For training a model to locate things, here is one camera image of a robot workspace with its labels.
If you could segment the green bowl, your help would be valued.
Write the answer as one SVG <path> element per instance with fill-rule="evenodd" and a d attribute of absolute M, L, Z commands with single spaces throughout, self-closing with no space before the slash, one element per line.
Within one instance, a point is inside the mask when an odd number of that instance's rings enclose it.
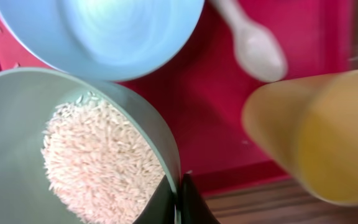
<path fill-rule="evenodd" d="M 42 132 L 55 107 L 88 92 L 120 109 L 152 146 L 175 196 L 175 223 L 180 223 L 177 144 L 149 102 L 116 83 L 22 67 L 0 72 L 0 224 L 79 224 L 79 218 L 49 191 L 40 150 Z"/>

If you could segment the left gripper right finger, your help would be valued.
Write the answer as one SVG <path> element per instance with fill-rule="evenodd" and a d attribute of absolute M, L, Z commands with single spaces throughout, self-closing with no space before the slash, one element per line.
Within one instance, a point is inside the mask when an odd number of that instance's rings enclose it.
<path fill-rule="evenodd" d="M 184 174 L 180 194 L 182 224 L 220 224 L 198 192 L 190 174 Z"/>

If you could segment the light blue bowl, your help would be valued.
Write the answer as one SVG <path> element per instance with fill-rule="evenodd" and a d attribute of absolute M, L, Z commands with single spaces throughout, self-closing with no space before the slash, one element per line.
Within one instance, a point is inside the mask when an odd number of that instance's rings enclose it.
<path fill-rule="evenodd" d="M 0 0 L 0 18 L 32 55 L 57 70 L 132 80 L 172 59 L 203 0 Z"/>

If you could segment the white plastic spoon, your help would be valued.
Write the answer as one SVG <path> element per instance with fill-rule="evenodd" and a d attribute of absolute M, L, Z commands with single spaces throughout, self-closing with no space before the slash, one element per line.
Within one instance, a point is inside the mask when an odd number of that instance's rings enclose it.
<path fill-rule="evenodd" d="M 271 31 L 251 19 L 237 0 L 210 0 L 210 3 L 229 26 L 235 58 L 248 75 L 267 83 L 285 78 L 287 60 Z"/>

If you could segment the white rice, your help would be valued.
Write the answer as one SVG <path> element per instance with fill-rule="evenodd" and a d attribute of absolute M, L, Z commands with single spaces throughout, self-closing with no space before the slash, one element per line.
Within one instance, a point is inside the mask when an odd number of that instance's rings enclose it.
<path fill-rule="evenodd" d="M 165 173 L 128 118 L 88 92 L 56 106 L 46 125 L 49 189 L 84 223 L 133 223 Z"/>

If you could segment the yellow plastic cup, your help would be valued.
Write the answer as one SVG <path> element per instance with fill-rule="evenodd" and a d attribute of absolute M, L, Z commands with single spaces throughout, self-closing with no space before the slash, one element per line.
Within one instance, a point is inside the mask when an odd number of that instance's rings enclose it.
<path fill-rule="evenodd" d="M 264 85 L 248 97 L 241 122 L 309 193 L 358 205 L 358 70 Z"/>

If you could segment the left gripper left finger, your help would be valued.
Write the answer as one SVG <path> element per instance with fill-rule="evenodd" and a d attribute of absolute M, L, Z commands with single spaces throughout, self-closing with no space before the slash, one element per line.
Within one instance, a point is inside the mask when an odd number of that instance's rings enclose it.
<path fill-rule="evenodd" d="M 174 224 L 175 196 L 164 176 L 148 204 L 133 224 Z"/>

